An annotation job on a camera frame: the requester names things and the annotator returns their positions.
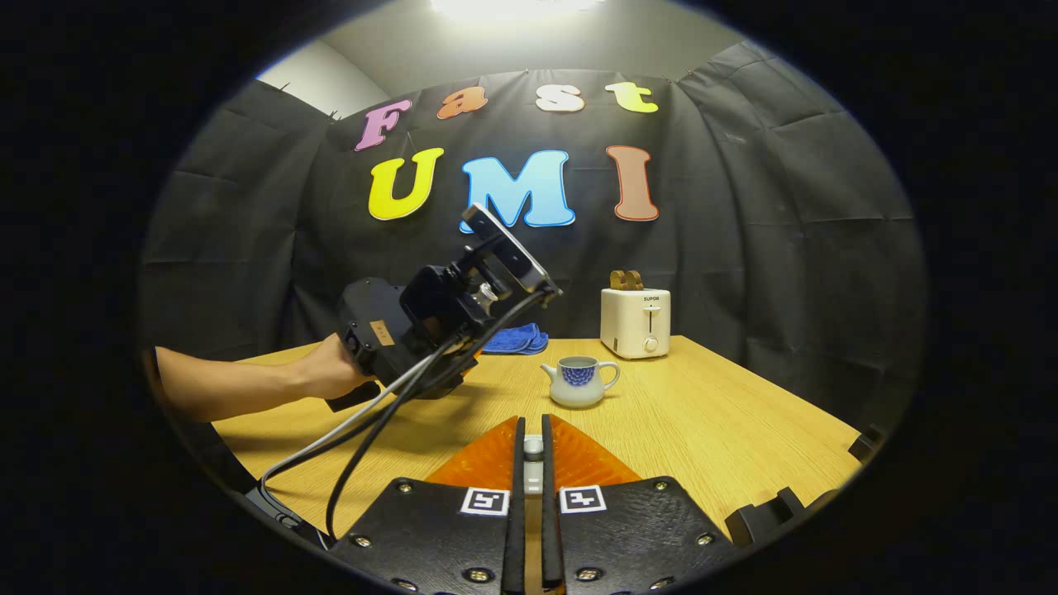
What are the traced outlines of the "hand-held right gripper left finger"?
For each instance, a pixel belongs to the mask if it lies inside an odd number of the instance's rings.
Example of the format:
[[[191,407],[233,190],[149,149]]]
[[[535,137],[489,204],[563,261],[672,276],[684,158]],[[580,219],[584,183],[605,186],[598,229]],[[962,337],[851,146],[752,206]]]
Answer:
[[[512,416],[428,477],[394,477],[330,555],[402,593],[524,593],[524,436]]]

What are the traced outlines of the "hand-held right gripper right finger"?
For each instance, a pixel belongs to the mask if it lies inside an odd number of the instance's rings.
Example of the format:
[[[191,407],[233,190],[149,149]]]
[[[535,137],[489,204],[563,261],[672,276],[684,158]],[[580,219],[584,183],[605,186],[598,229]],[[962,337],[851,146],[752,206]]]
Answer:
[[[668,594],[741,551],[675,477],[640,477],[557,415],[541,418],[541,580],[562,594]]]

